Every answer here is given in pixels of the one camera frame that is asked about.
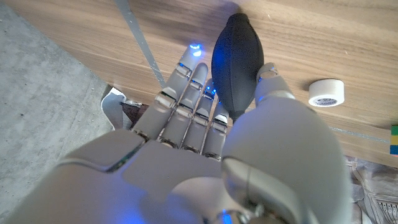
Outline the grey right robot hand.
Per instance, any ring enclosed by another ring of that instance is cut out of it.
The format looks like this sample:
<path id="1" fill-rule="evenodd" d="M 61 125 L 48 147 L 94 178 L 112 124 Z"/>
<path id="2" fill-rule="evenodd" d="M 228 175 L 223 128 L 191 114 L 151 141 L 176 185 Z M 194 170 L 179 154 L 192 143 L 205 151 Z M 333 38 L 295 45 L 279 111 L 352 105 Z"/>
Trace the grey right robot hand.
<path id="1" fill-rule="evenodd" d="M 193 72 L 190 45 L 154 105 L 67 154 L 9 216 L 9 223 L 349 223 L 351 191 L 340 145 L 296 100 L 270 64 L 256 107 L 212 142 L 220 160 L 157 140 Z"/>

